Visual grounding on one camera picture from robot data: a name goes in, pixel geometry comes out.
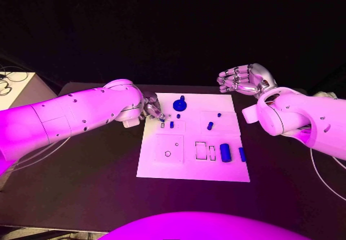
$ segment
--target small blue piece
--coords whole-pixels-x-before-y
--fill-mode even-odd
[[[214,127],[214,122],[211,121],[210,124],[208,124],[207,129],[208,129],[208,130],[213,130],[213,127]]]
[[[230,163],[233,161],[233,158],[231,158],[230,145],[227,143],[220,145],[220,151],[221,151],[223,162]]]
[[[246,157],[246,152],[244,152],[243,147],[240,147],[240,157],[241,157],[241,161],[246,163],[247,162],[247,157]]]
[[[182,112],[187,109],[187,107],[188,107],[187,98],[185,96],[182,96],[181,99],[174,102],[174,109],[178,112]]]

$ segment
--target black curtain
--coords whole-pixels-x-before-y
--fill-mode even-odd
[[[0,9],[0,63],[57,91],[119,78],[218,86],[249,63],[309,90],[346,62],[342,1],[9,0]]]

